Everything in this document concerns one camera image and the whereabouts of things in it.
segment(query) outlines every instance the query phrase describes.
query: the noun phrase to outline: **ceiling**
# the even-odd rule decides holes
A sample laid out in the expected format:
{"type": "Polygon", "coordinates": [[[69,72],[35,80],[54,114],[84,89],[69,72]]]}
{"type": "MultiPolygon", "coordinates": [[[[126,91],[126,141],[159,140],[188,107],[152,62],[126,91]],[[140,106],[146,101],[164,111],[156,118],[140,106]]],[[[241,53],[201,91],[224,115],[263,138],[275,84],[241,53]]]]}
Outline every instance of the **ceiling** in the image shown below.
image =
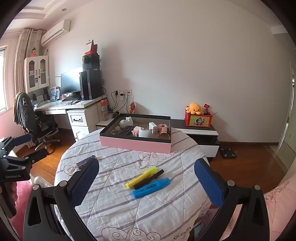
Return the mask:
{"type": "Polygon", "coordinates": [[[32,0],[11,22],[4,35],[24,28],[48,30],[57,20],[93,0],[32,0]]]}
{"type": "Polygon", "coordinates": [[[261,0],[228,0],[255,15],[270,27],[282,25],[277,16],[261,0]]]}

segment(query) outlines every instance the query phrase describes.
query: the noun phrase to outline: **cabinet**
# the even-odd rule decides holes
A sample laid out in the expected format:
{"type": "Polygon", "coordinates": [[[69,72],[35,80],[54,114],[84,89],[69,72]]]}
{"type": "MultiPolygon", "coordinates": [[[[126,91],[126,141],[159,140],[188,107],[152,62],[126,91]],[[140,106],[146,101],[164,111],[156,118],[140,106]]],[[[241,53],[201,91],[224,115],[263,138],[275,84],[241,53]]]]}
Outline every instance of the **cabinet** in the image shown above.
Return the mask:
{"type": "Polygon", "coordinates": [[[24,60],[24,91],[26,93],[49,86],[48,56],[29,57],[24,60]]]}
{"type": "Polygon", "coordinates": [[[99,120],[97,104],[93,104],[83,109],[68,110],[67,114],[75,141],[80,140],[87,134],[96,130],[96,123],[99,120]]]}

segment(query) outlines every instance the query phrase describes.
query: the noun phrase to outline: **orange octopus plush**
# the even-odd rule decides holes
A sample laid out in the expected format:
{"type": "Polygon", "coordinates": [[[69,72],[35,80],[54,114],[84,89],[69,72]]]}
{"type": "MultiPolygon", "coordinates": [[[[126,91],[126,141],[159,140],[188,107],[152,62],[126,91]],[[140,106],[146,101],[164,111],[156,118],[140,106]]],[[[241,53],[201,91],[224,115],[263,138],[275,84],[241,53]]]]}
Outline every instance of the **orange octopus plush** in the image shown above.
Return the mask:
{"type": "Polygon", "coordinates": [[[201,115],[201,107],[198,103],[191,103],[189,107],[186,107],[185,109],[187,113],[190,113],[192,115],[201,115]]]}

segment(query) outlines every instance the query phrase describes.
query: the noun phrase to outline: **yellow highlighter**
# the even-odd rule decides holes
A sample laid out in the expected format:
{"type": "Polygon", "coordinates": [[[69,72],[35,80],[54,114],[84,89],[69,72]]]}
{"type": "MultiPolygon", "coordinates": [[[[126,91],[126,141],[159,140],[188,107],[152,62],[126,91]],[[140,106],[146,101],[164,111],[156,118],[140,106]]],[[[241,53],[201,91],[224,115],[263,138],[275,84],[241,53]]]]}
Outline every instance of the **yellow highlighter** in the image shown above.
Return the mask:
{"type": "Polygon", "coordinates": [[[135,177],[133,180],[131,180],[128,183],[126,183],[126,187],[127,188],[132,188],[133,186],[135,186],[139,182],[141,182],[144,179],[152,176],[155,173],[157,173],[157,167],[154,167],[153,166],[153,167],[149,168],[148,170],[142,172],[139,176],[135,177]]]}

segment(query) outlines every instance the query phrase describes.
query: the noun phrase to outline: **wall outlet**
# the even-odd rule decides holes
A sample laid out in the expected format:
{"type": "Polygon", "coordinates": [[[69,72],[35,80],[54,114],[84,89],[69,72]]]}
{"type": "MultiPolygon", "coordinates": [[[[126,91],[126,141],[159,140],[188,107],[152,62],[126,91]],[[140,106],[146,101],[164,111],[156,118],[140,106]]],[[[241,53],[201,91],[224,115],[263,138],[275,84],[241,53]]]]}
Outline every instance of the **wall outlet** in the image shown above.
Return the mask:
{"type": "MultiPolygon", "coordinates": [[[[120,90],[113,90],[112,92],[116,92],[116,91],[117,91],[117,97],[119,97],[120,90]]],[[[116,93],[112,93],[112,96],[115,99],[116,93]]]]}
{"type": "Polygon", "coordinates": [[[130,96],[131,95],[131,90],[127,89],[127,90],[125,90],[125,92],[126,92],[126,96],[130,96]]]}
{"type": "MultiPolygon", "coordinates": [[[[120,94],[125,94],[125,93],[124,93],[124,91],[120,91],[120,94]]],[[[120,99],[121,100],[124,100],[124,95],[123,96],[120,96],[120,99]]]]}

